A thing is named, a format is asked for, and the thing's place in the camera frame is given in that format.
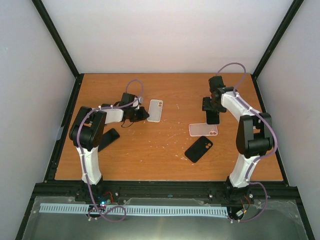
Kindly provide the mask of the black phone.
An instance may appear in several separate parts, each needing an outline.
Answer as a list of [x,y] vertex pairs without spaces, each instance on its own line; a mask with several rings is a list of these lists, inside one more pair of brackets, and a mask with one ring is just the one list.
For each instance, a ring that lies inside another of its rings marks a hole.
[[215,111],[206,111],[206,123],[208,125],[219,125],[220,124],[220,113]]
[[101,142],[98,146],[98,152],[101,152],[106,147],[111,145],[113,142],[120,138],[120,134],[117,132],[115,128],[111,128],[106,133],[103,134]]

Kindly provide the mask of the clear white phone case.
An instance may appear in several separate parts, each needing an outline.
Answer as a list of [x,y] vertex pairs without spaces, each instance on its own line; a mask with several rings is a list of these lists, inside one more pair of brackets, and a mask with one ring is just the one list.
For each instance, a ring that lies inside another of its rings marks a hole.
[[159,123],[162,117],[164,102],[159,99],[151,99],[148,108],[148,122]]

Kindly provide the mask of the black phone case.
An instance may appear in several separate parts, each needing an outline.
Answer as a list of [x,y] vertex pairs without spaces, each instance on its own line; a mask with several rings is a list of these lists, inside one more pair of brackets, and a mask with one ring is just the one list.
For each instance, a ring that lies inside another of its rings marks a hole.
[[206,136],[200,136],[185,152],[184,155],[192,163],[197,163],[211,148],[212,141]]

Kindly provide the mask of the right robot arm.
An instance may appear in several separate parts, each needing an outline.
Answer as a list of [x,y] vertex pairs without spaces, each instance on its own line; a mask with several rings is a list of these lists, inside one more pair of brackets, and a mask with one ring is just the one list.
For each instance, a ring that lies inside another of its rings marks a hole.
[[202,99],[202,111],[208,125],[220,124],[220,113],[230,112],[238,122],[235,144],[238,158],[228,181],[232,188],[245,188],[262,156],[276,147],[270,130],[269,113],[251,107],[233,87],[224,85],[221,76],[208,80],[210,96]]

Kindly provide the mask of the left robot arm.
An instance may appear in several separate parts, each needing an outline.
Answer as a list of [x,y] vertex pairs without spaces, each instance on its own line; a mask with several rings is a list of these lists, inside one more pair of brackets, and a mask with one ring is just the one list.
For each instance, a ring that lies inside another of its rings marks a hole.
[[142,106],[143,97],[123,93],[121,100],[115,104],[102,104],[97,108],[80,107],[69,131],[69,138],[80,157],[81,180],[90,185],[86,195],[92,201],[103,198],[104,188],[98,183],[102,179],[98,152],[103,142],[104,127],[111,123],[131,123],[144,121],[150,115]]

